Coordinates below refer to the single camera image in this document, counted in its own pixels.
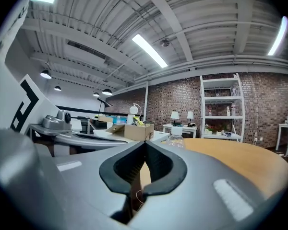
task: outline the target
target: air vent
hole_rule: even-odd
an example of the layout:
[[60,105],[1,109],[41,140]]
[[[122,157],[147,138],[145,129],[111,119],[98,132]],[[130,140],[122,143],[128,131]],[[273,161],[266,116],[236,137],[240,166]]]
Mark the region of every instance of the air vent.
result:
[[106,60],[106,58],[107,58],[104,54],[102,54],[102,53],[100,53],[98,51],[95,51],[95,50],[93,50],[93,49],[91,49],[91,48],[89,48],[87,46],[82,45],[82,44],[79,44],[79,43],[76,43],[76,42],[73,42],[73,41],[68,41],[67,44],[70,45],[70,46],[73,46],[75,48],[84,50],[84,51],[86,51],[86,52],[88,52],[88,53],[90,53],[92,55],[95,55],[95,56],[97,56],[99,58],[102,58],[104,60]]

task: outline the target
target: brick wall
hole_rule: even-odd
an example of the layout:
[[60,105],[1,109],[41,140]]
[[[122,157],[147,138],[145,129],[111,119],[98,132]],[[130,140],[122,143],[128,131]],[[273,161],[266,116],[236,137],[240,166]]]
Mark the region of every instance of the brick wall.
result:
[[[257,142],[261,147],[274,147],[277,141],[278,124],[284,123],[288,113],[288,75],[274,73],[240,73],[239,74],[246,106],[246,122],[243,142],[251,143],[254,134],[263,137],[262,142]],[[231,78],[232,74],[217,74],[203,76],[203,79]],[[233,92],[239,95],[237,86]],[[128,112],[129,107],[135,101],[142,100],[144,106],[145,90],[141,89],[136,94],[132,92],[113,96],[116,102],[121,105],[124,112]],[[228,93],[217,91],[220,96]],[[206,96],[215,96],[216,91],[205,92]],[[236,103],[236,115],[242,113],[239,101]],[[226,115],[227,104],[212,105],[213,115]],[[152,120],[156,124],[156,130],[163,130],[163,125],[171,123],[170,115],[172,111],[178,111],[180,122],[187,124],[187,112],[194,112],[194,120],[198,127],[198,136],[201,122],[201,98],[200,98],[200,78],[188,78],[171,82],[166,82],[154,86],[149,86],[147,120]],[[209,120],[209,124],[217,125],[220,122],[231,127],[231,121]],[[240,133],[242,122],[235,121],[236,132]],[[280,144],[286,144],[288,140],[288,130],[283,129]]]
[[105,112],[128,114],[130,107],[133,106],[133,103],[137,103],[142,108],[142,112],[144,112],[145,88],[108,97],[106,102],[112,104],[113,106],[105,108]]

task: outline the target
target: round wooden table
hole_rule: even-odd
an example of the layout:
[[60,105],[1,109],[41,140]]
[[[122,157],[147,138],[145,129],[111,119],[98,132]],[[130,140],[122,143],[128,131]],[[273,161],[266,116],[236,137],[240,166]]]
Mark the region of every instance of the round wooden table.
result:
[[[214,157],[249,179],[266,198],[288,185],[288,163],[277,154],[247,143],[220,139],[185,139],[188,150]],[[140,173],[142,188],[151,183],[144,164]]]

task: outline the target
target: shelving unit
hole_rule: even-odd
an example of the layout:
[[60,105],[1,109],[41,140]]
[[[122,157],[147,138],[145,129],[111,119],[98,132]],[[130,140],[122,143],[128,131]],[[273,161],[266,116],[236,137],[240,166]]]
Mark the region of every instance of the shelving unit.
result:
[[[203,77],[200,76],[201,79],[201,105],[202,105],[202,125],[201,125],[201,137],[202,138],[214,138],[214,139],[236,139],[237,141],[243,141],[244,135],[244,126],[245,126],[245,108],[244,108],[244,97],[242,91],[242,85],[239,78],[239,74],[234,74],[234,78],[227,79],[209,79],[203,80]],[[205,90],[224,90],[229,89],[230,93],[232,93],[232,86],[238,83],[240,96],[215,96],[215,97],[205,97]],[[206,116],[205,107],[207,104],[232,104],[235,101],[241,101],[242,115],[241,116]],[[218,136],[216,134],[208,135],[205,134],[205,124],[206,119],[242,119],[242,129],[241,135],[232,134],[231,137],[227,136]]]

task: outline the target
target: white shelf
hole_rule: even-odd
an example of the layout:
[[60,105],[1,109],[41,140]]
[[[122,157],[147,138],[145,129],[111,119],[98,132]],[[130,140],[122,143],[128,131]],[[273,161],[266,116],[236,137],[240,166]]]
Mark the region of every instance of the white shelf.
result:
[[235,83],[238,83],[238,78],[203,80],[205,90],[229,89]]
[[203,134],[202,138],[210,138],[210,139],[241,139],[241,136],[233,134],[233,135],[231,135],[231,137],[227,137],[227,136],[217,136],[215,134],[212,134],[212,135]]
[[205,116],[205,119],[243,119],[243,116]]
[[219,104],[219,103],[233,103],[236,100],[241,100],[241,96],[215,96],[215,97],[205,97],[205,104]]

